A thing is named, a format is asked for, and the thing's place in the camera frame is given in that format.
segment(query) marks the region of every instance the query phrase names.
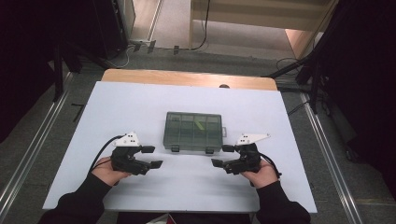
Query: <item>plastic storage box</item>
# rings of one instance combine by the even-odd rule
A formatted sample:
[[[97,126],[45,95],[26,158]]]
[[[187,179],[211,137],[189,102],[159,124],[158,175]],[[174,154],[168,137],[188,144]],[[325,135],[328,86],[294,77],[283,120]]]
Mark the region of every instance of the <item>plastic storage box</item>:
[[[221,115],[168,112],[163,145],[173,152],[204,151],[213,154],[221,150]]]

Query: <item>black sleeve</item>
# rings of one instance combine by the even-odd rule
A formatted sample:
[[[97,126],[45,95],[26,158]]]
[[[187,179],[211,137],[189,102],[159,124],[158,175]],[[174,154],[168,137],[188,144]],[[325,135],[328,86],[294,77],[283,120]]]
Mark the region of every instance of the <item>black sleeve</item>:
[[[38,224],[96,223],[105,211],[103,199],[111,187],[89,173],[76,192],[65,194],[58,205],[46,212]]]
[[[299,203],[289,201],[279,181],[257,189],[257,193],[260,198],[257,219],[261,224],[305,224],[311,221],[311,216]]]

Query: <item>white table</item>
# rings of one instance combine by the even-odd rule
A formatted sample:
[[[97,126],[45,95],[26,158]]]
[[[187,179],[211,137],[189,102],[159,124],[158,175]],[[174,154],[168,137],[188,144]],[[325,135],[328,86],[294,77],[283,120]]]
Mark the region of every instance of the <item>white table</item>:
[[[152,154],[141,161],[162,160],[158,170],[131,176],[105,197],[105,208],[116,211],[189,211],[249,213],[259,209],[258,196],[241,175],[227,175],[211,159],[234,160],[237,153],[172,153],[163,147],[166,112],[220,114],[227,128],[224,144],[234,145],[241,133],[269,133],[257,143],[276,163],[282,187],[292,201],[316,213],[312,193],[278,91],[238,90],[122,82],[97,82],[52,183],[44,209],[75,191],[84,180],[99,149],[113,136],[135,131]],[[110,156],[114,147],[102,156]]]

